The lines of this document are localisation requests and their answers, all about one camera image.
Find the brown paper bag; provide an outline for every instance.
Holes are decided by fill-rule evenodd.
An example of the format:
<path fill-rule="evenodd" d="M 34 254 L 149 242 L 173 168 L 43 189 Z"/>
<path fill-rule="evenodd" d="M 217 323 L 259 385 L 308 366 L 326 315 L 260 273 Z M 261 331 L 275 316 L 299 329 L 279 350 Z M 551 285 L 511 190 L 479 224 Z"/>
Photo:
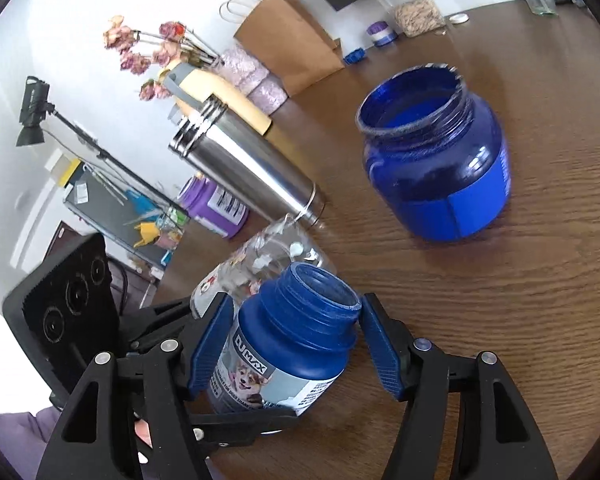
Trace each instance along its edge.
<path fill-rule="evenodd" d="M 296 95 L 344 67 L 333 41 L 298 0 L 262 0 L 234 38 Z"/>

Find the blue jar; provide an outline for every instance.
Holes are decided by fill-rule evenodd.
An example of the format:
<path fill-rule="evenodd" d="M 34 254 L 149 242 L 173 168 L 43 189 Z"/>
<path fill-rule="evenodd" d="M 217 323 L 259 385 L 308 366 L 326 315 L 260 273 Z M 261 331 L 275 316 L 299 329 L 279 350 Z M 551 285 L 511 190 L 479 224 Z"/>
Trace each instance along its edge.
<path fill-rule="evenodd" d="M 504 208 L 507 143 L 455 68 L 428 64 L 393 76 L 365 98 L 356 123 L 371 184 L 414 234 L 458 240 Z"/>
<path fill-rule="evenodd" d="M 212 374 L 215 410 L 304 412 L 347 365 L 360 308 L 349 285 L 311 264 L 292 263 L 264 282 L 240 307 Z"/>

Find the pink flower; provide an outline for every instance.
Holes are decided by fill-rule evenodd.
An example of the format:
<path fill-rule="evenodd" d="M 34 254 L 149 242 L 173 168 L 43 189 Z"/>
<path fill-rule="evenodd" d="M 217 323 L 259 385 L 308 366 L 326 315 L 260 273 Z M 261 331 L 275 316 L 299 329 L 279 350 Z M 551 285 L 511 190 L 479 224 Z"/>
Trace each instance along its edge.
<path fill-rule="evenodd" d="M 163 41 L 160 50 L 152 55 L 152 61 L 160 66 L 167 66 L 173 59 L 180 57 L 180 44 L 173 41 Z"/>
<path fill-rule="evenodd" d="M 135 33 L 131 30 L 131 28 L 126 25 L 120 27 L 120 39 L 115 44 L 116 50 L 118 52 L 122 52 L 124 50 L 129 50 L 132 46 L 134 46 L 138 42 Z"/>
<path fill-rule="evenodd" d="M 120 25 L 122 25 L 122 22 L 125 21 L 125 17 L 124 16 L 120 16 L 119 14 L 116 14 L 113 18 L 111 18 L 109 20 L 111 22 L 111 27 L 112 28 L 117 28 Z"/>
<path fill-rule="evenodd" d="M 134 65 L 131 67 L 131 73 L 136 75 L 143 74 L 150 66 L 151 59 L 149 57 L 134 54 Z"/>
<path fill-rule="evenodd" d="M 160 32 L 167 40 L 180 41 L 184 36 L 185 27 L 178 22 L 166 22 L 160 26 L 158 32 Z"/>
<path fill-rule="evenodd" d="M 160 50 L 156 50 L 152 54 L 151 61 L 159 64 L 160 66 L 167 66 L 171 61 L 171 56 L 169 56 L 169 53 L 162 48 Z"/>
<path fill-rule="evenodd" d="M 120 56 L 120 70 L 131 70 L 132 74 L 140 75 L 150 66 L 151 59 L 129 50 L 125 50 Z"/>
<path fill-rule="evenodd" d="M 120 25 L 122 24 L 122 16 L 114 16 L 110 22 L 112 27 L 103 34 L 105 48 L 115 48 L 117 51 L 122 52 L 130 49 L 138 42 L 135 32 L 130 27 Z"/>
<path fill-rule="evenodd" d="M 134 53 L 125 50 L 120 56 L 120 70 L 129 70 L 134 65 Z"/>
<path fill-rule="evenodd" d="M 155 82 L 153 79 L 149 79 L 140 87 L 140 100 L 150 101 L 155 95 Z"/>
<path fill-rule="evenodd" d="M 167 97 L 171 97 L 171 92 L 169 92 L 164 86 L 162 86 L 157 81 L 154 83 L 154 92 L 155 96 L 158 99 L 166 99 Z"/>

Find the wood grain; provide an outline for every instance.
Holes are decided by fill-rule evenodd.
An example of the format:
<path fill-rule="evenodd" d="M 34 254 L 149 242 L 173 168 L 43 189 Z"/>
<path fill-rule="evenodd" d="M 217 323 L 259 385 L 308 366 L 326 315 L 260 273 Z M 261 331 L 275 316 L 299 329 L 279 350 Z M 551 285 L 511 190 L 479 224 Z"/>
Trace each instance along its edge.
<path fill-rule="evenodd" d="M 469 16 L 445 36 L 368 51 L 368 60 L 285 104 L 267 138 L 327 195 L 313 236 L 339 275 L 360 293 L 375 292 L 391 316 L 446 352 L 496 352 L 567 478 L 600 434 L 600 28 L 573 6 L 553 19 L 533 16 L 524 2 Z M 374 86 L 424 62 L 457 66 L 509 142 L 509 204 L 488 229 L 456 244 L 428 244 L 398 223 L 366 179 L 354 126 Z M 190 294 L 264 224 L 252 214 L 230 242 L 191 226 L 156 300 Z M 360 339 L 297 429 L 223 450 L 215 462 L 240 480 L 379 479 L 402 410 Z M 439 478 L 453 454 L 454 411 Z"/>

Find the purple container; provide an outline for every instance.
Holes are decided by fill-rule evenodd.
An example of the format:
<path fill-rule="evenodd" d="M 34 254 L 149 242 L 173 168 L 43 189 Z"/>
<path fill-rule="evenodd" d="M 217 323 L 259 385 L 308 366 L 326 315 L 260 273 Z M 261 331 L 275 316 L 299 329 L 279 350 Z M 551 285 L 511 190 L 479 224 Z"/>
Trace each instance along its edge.
<path fill-rule="evenodd" d="M 178 195 L 189 216 L 223 238 L 232 238 L 247 220 L 249 210 L 213 180 L 193 176 Z"/>
<path fill-rule="evenodd" d="M 398 35 L 389 27 L 387 22 L 375 22 L 368 26 L 366 33 L 369 35 L 375 46 L 383 46 L 391 43 Z"/>

